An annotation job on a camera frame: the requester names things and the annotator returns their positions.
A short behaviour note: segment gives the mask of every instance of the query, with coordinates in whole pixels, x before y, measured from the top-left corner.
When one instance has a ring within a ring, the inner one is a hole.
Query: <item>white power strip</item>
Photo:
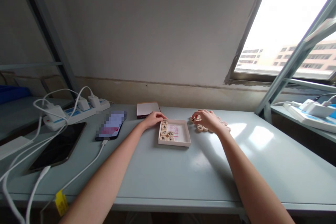
[[[76,111],[74,112],[74,114],[72,115],[71,118],[69,118],[69,117],[70,117],[74,108],[69,108],[67,110],[64,110],[64,113],[66,114],[66,118],[69,121],[68,124],[69,125],[74,124],[74,123],[76,123],[80,120],[83,120],[87,117],[95,115],[97,111],[102,111],[102,110],[105,110],[105,109],[108,109],[109,107],[111,107],[109,101],[107,101],[105,99],[99,99],[99,102],[100,102],[100,107],[99,108],[94,108],[94,107],[91,106],[91,103],[89,103],[90,108],[88,110],[85,110],[85,111],[82,111],[77,106]],[[64,119],[59,119],[55,122],[52,122],[48,115],[43,117],[43,122],[48,127],[48,129],[50,129],[51,131],[59,130],[65,124]]]
[[[307,112],[299,109],[298,107],[293,107],[290,104],[283,105],[285,109],[288,110],[300,123],[320,129],[336,133],[336,119],[332,117],[320,118],[313,115],[307,114]]]

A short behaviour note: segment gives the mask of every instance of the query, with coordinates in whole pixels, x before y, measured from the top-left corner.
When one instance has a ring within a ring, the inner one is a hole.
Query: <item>forearm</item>
[[[229,162],[240,198],[252,223],[294,223],[275,193],[225,128],[216,132]]]
[[[60,223],[103,223],[144,130],[141,123],[132,130],[92,176]]]

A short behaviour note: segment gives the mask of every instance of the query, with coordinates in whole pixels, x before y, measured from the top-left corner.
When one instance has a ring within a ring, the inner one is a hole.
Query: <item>label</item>
[[[68,206],[67,199],[66,199],[65,195],[62,193],[62,190],[60,190],[58,193],[56,193],[55,204],[56,204],[59,215],[61,217],[63,215],[65,215],[69,206]]]

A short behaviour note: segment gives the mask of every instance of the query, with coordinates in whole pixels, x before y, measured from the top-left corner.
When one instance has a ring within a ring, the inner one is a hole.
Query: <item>building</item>
[[[291,57],[296,44],[285,45],[273,60],[274,66],[284,66]],[[334,71],[336,69],[336,40],[316,44],[300,68]]]
[[[241,65],[257,64],[263,54],[263,49],[247,49],[241,53],[237,67]]]

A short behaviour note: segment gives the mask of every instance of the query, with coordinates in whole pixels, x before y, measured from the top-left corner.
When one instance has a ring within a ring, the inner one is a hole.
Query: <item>black smartphone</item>
[[[61,134],[50,141],[29,167],[29,171],[36,172],[46,166],[57,166],[66,162],[81,137],[85,126],[86,122],[69,125]]]
[[[126,120],[127,111],[111,111],[106,116],[106,121],[96,135],[96,141],[113,140],[119,136],[123,122]]]

